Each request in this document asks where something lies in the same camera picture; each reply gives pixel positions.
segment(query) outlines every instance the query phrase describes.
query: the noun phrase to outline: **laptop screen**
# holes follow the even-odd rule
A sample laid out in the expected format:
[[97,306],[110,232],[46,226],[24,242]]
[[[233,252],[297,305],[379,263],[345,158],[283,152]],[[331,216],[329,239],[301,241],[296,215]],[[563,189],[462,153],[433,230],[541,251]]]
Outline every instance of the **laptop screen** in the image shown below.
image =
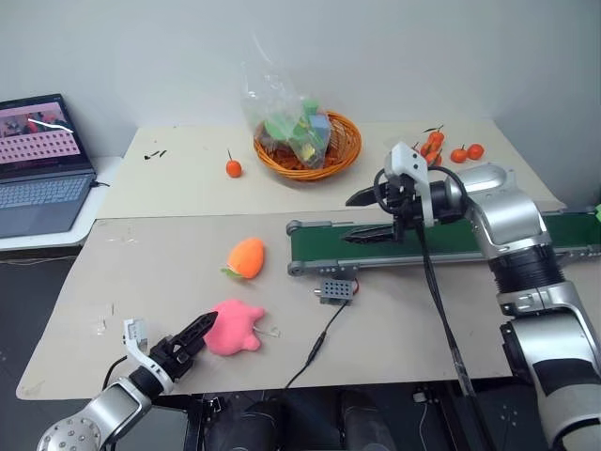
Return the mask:
[[0,179],[91,167],[60,95],[0,103]]

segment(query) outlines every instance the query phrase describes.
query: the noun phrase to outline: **orange wicker basket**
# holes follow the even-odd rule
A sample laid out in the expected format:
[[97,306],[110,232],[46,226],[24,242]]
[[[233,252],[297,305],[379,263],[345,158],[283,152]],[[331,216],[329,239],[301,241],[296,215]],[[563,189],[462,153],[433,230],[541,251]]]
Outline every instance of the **orange wicker basket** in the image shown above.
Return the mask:
[[317,181],[333,176],[353,164],[361,152],[362,143],[359,130],[346,117],[329,111],[328,118],[331,123],[330,143],[326,150],[326,162],[321,169],[308,169],[287,146],[264,148],[257,137],[262,130],[256,134],[254,150],[267,167],[289,179]]

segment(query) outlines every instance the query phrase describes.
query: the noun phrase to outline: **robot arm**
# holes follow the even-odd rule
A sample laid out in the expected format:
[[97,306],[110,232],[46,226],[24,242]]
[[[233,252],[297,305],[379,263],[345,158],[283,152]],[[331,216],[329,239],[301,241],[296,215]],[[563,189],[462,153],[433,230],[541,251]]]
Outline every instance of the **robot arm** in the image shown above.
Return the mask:
[[[495,275],[501,312],[513,317],[501,326],[503,349],[514,374],[536,390],[549,446],[598,449],[599,342],[576,288],[563,277],[534,202],[517,188],[513,171],[494,164],[458,173],[464,193],[452,177],[424,183],[427,171],[425,160],[399,143],[373,190],[355,194],[347,204],[377,201],[394,215],[398,241],[417,222],[431,226],[432,218],[442,223],[469,219]],[[381,172],[387,182],[379,184]]]
[[98,451],[126,434],[150,410],[152,401],[161,393],[168,394],[174,381],[192,367],[194,355],[205,346],[203,336],[216,318],[216,312],[198,317],[181,333],[163,338],[148,356],[140,350],[146,346],[143,322],[126,320],[124,341],[140,366],[109,385],[81,411],[48,428],[38,451]]
[[[470,199],[466,217],[495,275],[504,315],[503,349],[515,375],[537,394],[550,446],[601,443],[601,359],[576,288],[564,279],[540,212],[514,173],[487,164],[459,174]],[[459,190],[445,182],[458,204]]]

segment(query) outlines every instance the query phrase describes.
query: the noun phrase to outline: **electrical wire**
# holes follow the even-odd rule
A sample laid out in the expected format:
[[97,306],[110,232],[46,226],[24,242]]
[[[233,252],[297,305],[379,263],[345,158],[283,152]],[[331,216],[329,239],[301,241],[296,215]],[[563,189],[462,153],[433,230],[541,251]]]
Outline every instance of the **electrical wire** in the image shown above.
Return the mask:
[[468,190],[466,190],[466,185],[463,184],[463,181],[461,181],[459,176],[451,169],[444,166],[428,166],[428,171],[442,172],[449,176],[457,184],[457,187],[461,192],[461,199],[459,200],[461,203],[461,214],[466,214],[466,211],[468,210],[468,199],[470,196],[468,195]]
[[77,258],[77,256],[0,260],[0,265],[33,266],[33,265],[38,265],[40,263],[47,263],[49,261],[74,260],[75,258]]
[[424,440],[424,431],[422,430],[422,427],[424,426],[424,420],[425,420],[425,415],[428,413],[428,403],[425,402],[424,403],[424,413],[422,413],[422,419],[420,420],[420,426],[418,428],[419,432],[420,432],[420,440],[422,441],[422,447],[424,448],[424,451],[428,451],[427,446],[425,445],[425,440]]
[[382,197],[382,191],[379,189],[379,180],[384,175],[384,173],[384,169],[380,169],[374,177],[374,197],[376,198],[376,201],[381,209],[383,209],[389,214],[394,214],[393,209],[391,209],[388,205],[386,205],[386,202],[384,202],[384,198]]
[[113,442],[111,444],[106,444],[105,446],[103,446],[100,451],[116,451],[116,442]]
[[420,241],[420,245],[422,246],[422,253],[424,255],[424,272],[426,282],[430,289],[430,293],[432,294],[434,305],[439,311],[440,320],[442,321],[442,327],[444,328],[447,343],[449,344],[449,349],[453,357],[453,363],[455,364],[455,370],[457,372],[459,385],[461,386],[461,390],[464,396],[470,403],[471,409],[475,416],[476,426],[478,427],[478,430],[480,432],[480,436],[482,438],[485,449],[494,450],[496,449],[496,446],[494,444],[492,436],[490,435],[490,431],[488,430],[488,425],[486,424],[484,413],[482,412],[482,408],[478,403],[476,392],[473,389],[470,376],[468,375],[468,370],[466,369],[466,366],[463,362],[463,357],[461,356],[461,352],[459,350],[459,347],[457,346],[455,336],[453,335],[453,331],[451,330],[446,314],[444,313],[444,307],[442,305],[442,299],[440,297],[439,285],[437,283],[436,274],[434,272],[434,265],[432,264],[432,259],[430,258],[427,243],[425,242],[424,223],[418,223],[415,229],[417,232],[418,239]]
[[90,188],[98,188],[99,186],[106,186],[108,188],[111,187],[111,185],[109,185],[108,183],[104,183],[103,181],[90,181]]
[[104,382],[102,383],[102,390],[104,390],[109,385],[109,380],[111,379],[111,374],[113,374],[113,370],[115,369],[115,367],[120,363],[125,362],[127,358],[128,356],[124,355],[120,359],[115,360],[113,364],[109,366],[109,369],[106,372],[106,376],[104,377]]
[[[357,289],[356,291],[354,291],[355,293],[359,290],[359,282],[357,282]],[[315,344],[313,345],[313,347],[311,348],[311,352],[309,352],[309,356],[307,357],[307,361],[304,363],[304,365],[302,366],[302,368],[299,370],[299,372],[297,374],[295,374],[292,379],[290,381],[288,381],[288,383],[284,386],[284,390],[287,390],[288,388],[290,388],[290,385],[292,385],[292,383],[305,371],[305,369],[307,369],[309,367],[309,365],[315,360],[317,353],[319,352],[319,349],[321,348],[321,345],[323,345],[324,340],[326,339],[326,334],[328,333],[328,329],[330,329],[331,324],[334,322],[334,320],[338,317],[338,315],[340,315],[340,312],[343,311],[343,309],[348,305],[348,301],[349,299],[346,299],[342,305],[340,305],[340,308],[336,311],[336,313],[334,313],[333,317],[331,317],[331,319],[328,321],[328,324],[326,324],[326,327],[324,328],[324,330],[321,332],[321,334],[319,334],[319,337],[317,338]]]

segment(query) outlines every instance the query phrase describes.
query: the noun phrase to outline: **laptop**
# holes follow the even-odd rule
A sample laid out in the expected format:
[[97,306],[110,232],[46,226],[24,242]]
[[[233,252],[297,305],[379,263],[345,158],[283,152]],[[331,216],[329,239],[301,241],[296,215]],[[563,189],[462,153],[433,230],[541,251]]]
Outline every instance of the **laptop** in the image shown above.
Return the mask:
[[0,238],[70,230],[95,178],[60,94],[0,102]]

